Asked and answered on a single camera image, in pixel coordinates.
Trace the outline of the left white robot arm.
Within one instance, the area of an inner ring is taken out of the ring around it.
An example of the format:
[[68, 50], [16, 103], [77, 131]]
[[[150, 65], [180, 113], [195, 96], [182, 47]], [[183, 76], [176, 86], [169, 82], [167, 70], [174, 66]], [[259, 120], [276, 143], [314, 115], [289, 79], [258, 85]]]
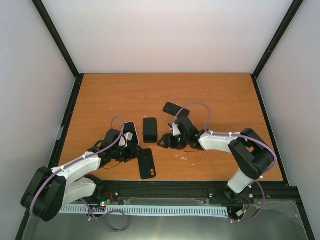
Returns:
[[99, 201], [103, 198], [103, 181], [91, 173], [112, 160], [128, 162], [137, 157], [139, 139], [135, 130], [110, 129], [80, 157], [58, 167], [40, 167], [25, 190], [20, 204], [48, 222], [64, 206], [80, 199]]

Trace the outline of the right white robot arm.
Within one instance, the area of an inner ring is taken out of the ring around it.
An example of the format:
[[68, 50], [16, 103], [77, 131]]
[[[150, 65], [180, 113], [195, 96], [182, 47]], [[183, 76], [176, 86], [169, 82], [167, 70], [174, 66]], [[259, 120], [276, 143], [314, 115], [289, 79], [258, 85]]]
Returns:
[[183, 150], [189, 146], [199, 151], [232, 154], [238, 170], [227, 187], [235, 194], [243, 192], [278, 162], [275, 152], [251, 128], [229, 133], [198, 130], [188, 117], [176, 119], [169, 128], [171, 133], [164, 134], [157, 143], [164, 149]]

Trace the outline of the black phone case front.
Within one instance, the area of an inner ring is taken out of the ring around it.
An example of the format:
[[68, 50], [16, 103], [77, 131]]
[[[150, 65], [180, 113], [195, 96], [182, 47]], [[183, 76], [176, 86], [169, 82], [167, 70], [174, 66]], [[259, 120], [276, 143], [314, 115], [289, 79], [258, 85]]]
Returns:
[[152, 150], [150, 148], [143, 149], [138, 153], [137, 159], [140, 178], [142, 180], [155, 178], [157, 173]]

